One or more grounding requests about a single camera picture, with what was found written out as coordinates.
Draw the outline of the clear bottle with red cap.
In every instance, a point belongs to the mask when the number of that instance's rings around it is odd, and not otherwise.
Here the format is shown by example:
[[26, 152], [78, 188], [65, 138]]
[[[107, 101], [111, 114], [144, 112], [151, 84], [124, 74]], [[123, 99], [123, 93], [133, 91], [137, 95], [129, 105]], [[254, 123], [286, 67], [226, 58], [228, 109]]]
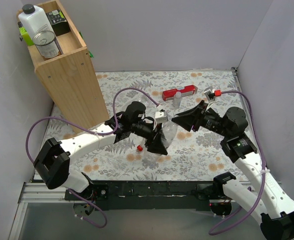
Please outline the clear bottle with red cap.
[[147, 147], [145, 146], [145, 142], [146, 142], [146, 140], [144, 138], [140, 141], [140, 143], [136, 147], [137, 152], [142, 154], [143, 159], [145, 159], [145, 160], [149, 160], [152, 162], [157, 161], [161, 157], [161, 155], [147, 151]]

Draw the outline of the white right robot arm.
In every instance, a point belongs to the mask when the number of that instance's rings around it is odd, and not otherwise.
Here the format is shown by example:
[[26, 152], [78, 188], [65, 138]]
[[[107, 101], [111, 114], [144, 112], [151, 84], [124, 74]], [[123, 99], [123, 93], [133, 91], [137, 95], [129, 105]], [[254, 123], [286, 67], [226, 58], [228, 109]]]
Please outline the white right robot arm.
[[267, 169], [256, 146], [246, 135], [246, 114], [239, 107], [219, 116], [207, 103], [176, 114], [172, 121], [187, 131], [200, 127], [223, 136], [223, 152], [247, 177], [255, 192], [246, 189], [231, 173], [214, 177], [213, 194], [229, 197], [252, 216], [268, 240], [294, 239], [294, 200], [281, 188]]

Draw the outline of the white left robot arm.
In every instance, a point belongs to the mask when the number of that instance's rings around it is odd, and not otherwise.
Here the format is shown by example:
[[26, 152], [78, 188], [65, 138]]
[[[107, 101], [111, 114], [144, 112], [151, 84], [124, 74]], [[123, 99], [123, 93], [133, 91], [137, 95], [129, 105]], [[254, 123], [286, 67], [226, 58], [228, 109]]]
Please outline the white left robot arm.
[[145, 112], [143, 103], [133, 101], [125, 111], [114, 114], [94, 130], [85, 130], [70, 139], [48, 139], [33, 163], [35, 170], [48, 189], [64, 187], [75, 191], [82, 200], [90, 199], [93, 195], [90, 179], [86, 174], [70, 169], [71, 163], [78, 158], [113, 145], [131, 134], [145, 140], [148, 152], [167, 155], [162, 131], [162, 124], [168, 120], [167, 113], [160, 109], [154, 117], [146, 117]]

